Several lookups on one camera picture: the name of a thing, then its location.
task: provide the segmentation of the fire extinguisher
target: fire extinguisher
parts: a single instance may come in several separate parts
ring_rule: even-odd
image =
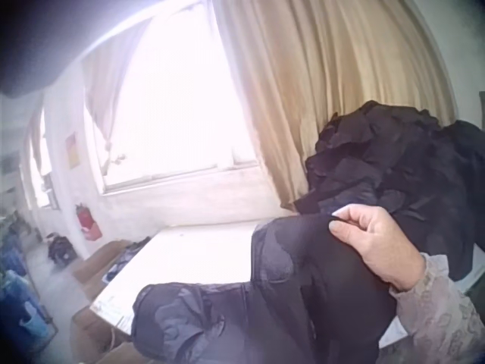
[[[92,218],[91,211],[83,204],[76,205],[76,215],[81,224],[81,231],[87,240],[97,240],[103,236],[98,224]]]

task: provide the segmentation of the window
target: window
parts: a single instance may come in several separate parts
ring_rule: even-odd
[[[45,138],[45,119],[44,111],[40,117],[40,158],[41,171],[37,168],[36,160],[33,156],[33,145],[30,141],[29,145],[29,159],[30,159],[30,176],[32,177],[33,190],[36,196],[36,204],[38,207],[54,207],[57,208],[57,200],[55,199],[54,190],[51,182],[51,159],[49,158],[49,151],[47,150],[47,140]]]
[[[107,188],[255,164],[224,49],[203,5],[152,20],[115,115]],[[106,142],[94,128],[103,166]]]

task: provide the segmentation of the finger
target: finger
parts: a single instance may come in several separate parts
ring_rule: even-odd
[[[361,252],[362,243],[366,238],[365,231],[343,221],[331,221],[328,227],[334,237]]]
[[[345,221],[355,222],[360,228],[367,229],[374,217],[375,209],[375,206],[351,203],[335,211],[332,215]]]

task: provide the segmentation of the white table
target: white table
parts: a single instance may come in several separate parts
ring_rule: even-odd
[[[170,282],[224,284],[247,282],[251,277],[251,236],[258,224],[221,224],[173,227],[158,233],[99,294],[91,310],[130,334],[133,304],[148,284]],[[466,292],[485,272],[485,253],[474,247],[473,269],[456,282]],[[408,334],[397,317],[379,341],[393,344]]]

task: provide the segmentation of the black jacket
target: black jacket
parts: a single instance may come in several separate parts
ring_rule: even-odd
[[[473,245],[485,247],[485,136],[457,121],[442,128],[415,108],[368,102],[334,117],[306,167],[302,214],[330,214],[349,203],[383,206],[411,242],[445,254],[449,275],[471,270]]]
[[[257,229],[250,282],[146,287],[133,306],[135,347],[167,363],[375,362],[396,302],[329,221]]]

